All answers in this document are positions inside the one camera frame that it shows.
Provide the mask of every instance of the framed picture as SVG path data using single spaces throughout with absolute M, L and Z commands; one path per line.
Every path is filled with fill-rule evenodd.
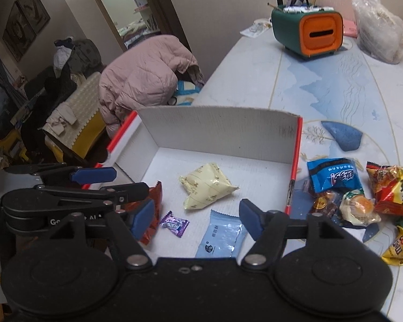
M 7 30 L 4 31 L 2 39 L 3 39 L 3 42 L 5 43 L 5 45 L 7 46 L 7 48 L 9 49 L 9 51 L 12 53 L 12 55 L 16 59 L 16 61 L 19 62 L 21 60 L 22 54 L 17 49 L 15 43 L 11 39 Z
M 6 24 L 5 33 L 9 34 L 18 52 L 23 56 L 36 38 L 36 34 L 22 13 L 18 2 L 14 2 Z
M 36 34 L 44 28 L 44 26 L 51 19 L 47 13 L 45 6 L 42 4 L 41 0 L 17 0 L 22 13 L 30 23 L 32 29 Z

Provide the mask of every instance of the brown candy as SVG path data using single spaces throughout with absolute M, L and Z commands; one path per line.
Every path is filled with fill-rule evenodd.
M 322 213 L 331 218 L 339 208 L 340 199 L 340 194 L 335 191 L 323 191 L 318 194 L 310 213 Z

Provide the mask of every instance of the table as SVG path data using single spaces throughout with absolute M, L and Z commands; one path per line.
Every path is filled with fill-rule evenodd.
M 271 30 L 255 39 L 241 38 L 193 103 L 284 110 L 303 117 L 294 218 L 304 218 L 311 206 L 299 190 L 308 176 L 308 160 L 354 159 L 365 191 L 368 160 L 403 166 L 403 58 L 398 65 L 379 62 L 355 41 L 345 38 L 335 55 L 307 61 L 285 50 Z M 339 132 L 334 137 L 332 128 Z M 364 240 L 381 255 L 395 234 L 395 227 L 383 222 L 366 231 Z M 394 282 L 382 312 L 403 322 L 403 266 L 391 270 Z

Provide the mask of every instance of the white paper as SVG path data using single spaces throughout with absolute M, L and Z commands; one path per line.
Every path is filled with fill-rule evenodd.
M 251 25 L 249 28 L 241 31 L 241 35 L 247 36 L 250 38 L 256 38 L 260 36 L 263 32 L 270 29 L 271 25 L 269 23 L 259 23 Z
M 366 233 L 366 229 L 348 229 L 348 228 L 343 229 L 345 229 L 348 233 L 354 236 L 358 241 L 363 243 L 363 237 L 364 234 Z

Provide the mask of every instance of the yellow snack bag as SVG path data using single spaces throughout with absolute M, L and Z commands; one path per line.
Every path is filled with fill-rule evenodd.
M 382 254 L 382 259 L 388 265 L 403 265 L 403 228 L 401 226 L 397 227 L 398 235 L 394 243 L 389 246 L 384 254 Z
M 216 163 L 207 163 L 179 180 L 189 193 L 183 203 L 186 210 L 200 210 L 239 189 L 231 185 Z

